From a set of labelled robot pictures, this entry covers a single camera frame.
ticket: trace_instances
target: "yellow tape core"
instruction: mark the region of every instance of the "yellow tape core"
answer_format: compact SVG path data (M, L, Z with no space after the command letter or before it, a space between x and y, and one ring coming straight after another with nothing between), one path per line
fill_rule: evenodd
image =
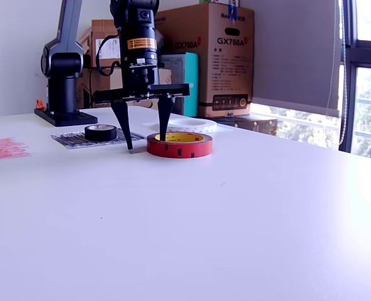
M160 135L155 136L156 140L160 140ZM191 143L205 140L204 136L187 133L169 133L166 135L166 142Z

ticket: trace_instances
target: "orange object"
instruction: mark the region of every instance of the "orange object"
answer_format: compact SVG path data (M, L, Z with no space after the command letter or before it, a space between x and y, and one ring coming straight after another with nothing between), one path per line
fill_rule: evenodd
M36 100L36 108L37 108L38 110L46 110L46 107L43 105L43 101L42 101L42 99L38 98L38 99Z

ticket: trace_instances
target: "white wall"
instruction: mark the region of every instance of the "white wall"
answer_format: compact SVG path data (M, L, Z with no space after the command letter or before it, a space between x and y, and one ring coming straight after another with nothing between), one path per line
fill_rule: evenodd
M161 0L160 9L197 4L198 0ZM111 19L110 0L83 0L81 36L92 19ZM33 111L46 98L40 68L45 43L56 37L61 0L0 1L0 115Z

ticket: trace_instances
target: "teal box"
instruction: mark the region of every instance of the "teal box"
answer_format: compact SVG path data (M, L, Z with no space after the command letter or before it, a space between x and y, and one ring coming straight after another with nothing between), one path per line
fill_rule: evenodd
M165 69L172 70L172 83L188 83L190 96L179 97L175 101L173 113L187 117L198 115L198 55L196 53L173 53L161 55L159 62Z

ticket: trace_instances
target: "gray robot arm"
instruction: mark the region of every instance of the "gray robot arm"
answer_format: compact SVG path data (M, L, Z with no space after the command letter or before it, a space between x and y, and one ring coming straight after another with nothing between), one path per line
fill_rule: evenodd
M78 73L83 69L83 48L76 42L81 5L82 0L63 0L61 3L57 36L45 45L42 55L41 67L46 77L49 77L53 71L53 55L58 53L77 54L81 60Z

